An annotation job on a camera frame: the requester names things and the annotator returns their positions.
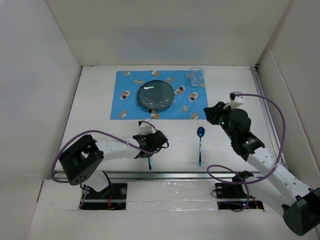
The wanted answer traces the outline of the clear plastic cup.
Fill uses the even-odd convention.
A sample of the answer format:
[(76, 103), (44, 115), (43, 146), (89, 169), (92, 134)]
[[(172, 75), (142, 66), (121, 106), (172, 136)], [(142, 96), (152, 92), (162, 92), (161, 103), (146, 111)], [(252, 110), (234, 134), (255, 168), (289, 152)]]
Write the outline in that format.
[(204, 83), (205, 70), (200, 66), (194, 66), (190, 69), (188, 78), (190, 84), (194, 87), (201, 86)]

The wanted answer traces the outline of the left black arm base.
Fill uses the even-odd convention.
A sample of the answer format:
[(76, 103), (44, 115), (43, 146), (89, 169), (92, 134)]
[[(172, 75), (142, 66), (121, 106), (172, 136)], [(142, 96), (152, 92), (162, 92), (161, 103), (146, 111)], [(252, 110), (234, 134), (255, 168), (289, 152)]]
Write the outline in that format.
[(113, 183), (106, 190), (96, 192), (90, 187), (82, 186), (82, 196), (79, 203), (81, 210), (126, 210), (127, 183)]

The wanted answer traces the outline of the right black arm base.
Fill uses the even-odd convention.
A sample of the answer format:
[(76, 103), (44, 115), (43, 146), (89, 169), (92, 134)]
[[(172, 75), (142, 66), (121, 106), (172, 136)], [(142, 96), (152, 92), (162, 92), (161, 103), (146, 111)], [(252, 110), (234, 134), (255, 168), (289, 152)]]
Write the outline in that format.
[(265, 210), (263, 203), (252, 196), (250, 196), (247, 204), (247, 194), (243, 190), (243, 185), (216, 182), (211, 195), (217, 199), (218, 210), (231, 210), (233, 212), (239, 212), (242, 208), (246, 210)]

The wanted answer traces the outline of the blue metal fork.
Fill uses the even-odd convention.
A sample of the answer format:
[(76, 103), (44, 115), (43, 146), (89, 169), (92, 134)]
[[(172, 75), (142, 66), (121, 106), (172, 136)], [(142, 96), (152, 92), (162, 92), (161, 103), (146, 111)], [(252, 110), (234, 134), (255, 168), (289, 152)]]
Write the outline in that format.
[(151, 164), (151, 159), (148, 157), (148, 168), (151, 171), (152, 170), (152, 164)]

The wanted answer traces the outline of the blue metal spoon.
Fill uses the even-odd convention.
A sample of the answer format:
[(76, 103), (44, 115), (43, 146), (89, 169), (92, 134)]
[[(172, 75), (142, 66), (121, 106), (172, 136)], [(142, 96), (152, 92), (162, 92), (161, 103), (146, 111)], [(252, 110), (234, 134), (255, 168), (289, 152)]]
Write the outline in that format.
[(197, 129), (197, 136), (199, 137), (199, 155), (198, 155), (198, 166), (202, 166), (202, 138), (205, 135), (205, 128), (200, 126)]

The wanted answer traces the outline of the teal ceramic plate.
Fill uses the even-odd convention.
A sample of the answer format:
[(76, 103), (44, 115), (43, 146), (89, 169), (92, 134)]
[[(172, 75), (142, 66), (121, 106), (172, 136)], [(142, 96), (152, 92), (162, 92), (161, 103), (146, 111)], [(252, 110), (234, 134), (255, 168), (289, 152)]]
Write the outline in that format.
[(137, 91), (137, 102), (145, 109), (158, 111), (168, 108), (174, 101), (173, 87), (162, 80), (144, 83)]

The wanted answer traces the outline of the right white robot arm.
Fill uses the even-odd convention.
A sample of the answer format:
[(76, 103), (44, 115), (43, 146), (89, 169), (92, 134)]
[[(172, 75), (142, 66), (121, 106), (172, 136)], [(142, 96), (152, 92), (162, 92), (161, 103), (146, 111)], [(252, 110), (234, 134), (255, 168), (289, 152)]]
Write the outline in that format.
[(311, 188), (291, 174), (251, 132), (251, 119), (243, 109), (218, 102), (204, 108), (206, 120), (219, 125), (231, 141), (234, 152), (266, 178), (250, 172), (236, 176), (231, 191), (237, 197), (249, 193), (279, 213), (287, 227), (303, 236), (320, 224), (320, 189)]

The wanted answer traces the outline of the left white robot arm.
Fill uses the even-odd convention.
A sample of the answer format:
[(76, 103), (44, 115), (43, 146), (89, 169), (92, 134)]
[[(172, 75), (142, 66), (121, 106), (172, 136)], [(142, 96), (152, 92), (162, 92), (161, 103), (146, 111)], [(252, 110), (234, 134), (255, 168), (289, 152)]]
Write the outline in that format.
[(108, 198), (113, 184), (107, 174), (98, 170), (104, 161), (118, 159), (148, 159), (163, 148), (169, 147), (169, 140), (162, 131), (137, 134), (127, 139), (108, 135), (113, 140), (95, 140), (86, 131), (71, 146), (59, 154), (58, 160), (72, 186), (84, 185), (90, 193), (101, 199)]

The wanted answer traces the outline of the blue cartoon print cloth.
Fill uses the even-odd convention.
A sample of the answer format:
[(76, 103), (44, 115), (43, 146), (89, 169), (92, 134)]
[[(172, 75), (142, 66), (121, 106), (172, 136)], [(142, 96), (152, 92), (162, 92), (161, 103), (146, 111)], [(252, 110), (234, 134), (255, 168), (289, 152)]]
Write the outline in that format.
[[(111, 120), (204, 120), (203, 109), (208, 107), (205, 80), (191, 85), (190, 70), (126, 70), (117, 71)], [(148, 110), (138, 101), (138, 90), (143, 84), (160, 80), (174, 90), (171, 105), (162, 110)]]

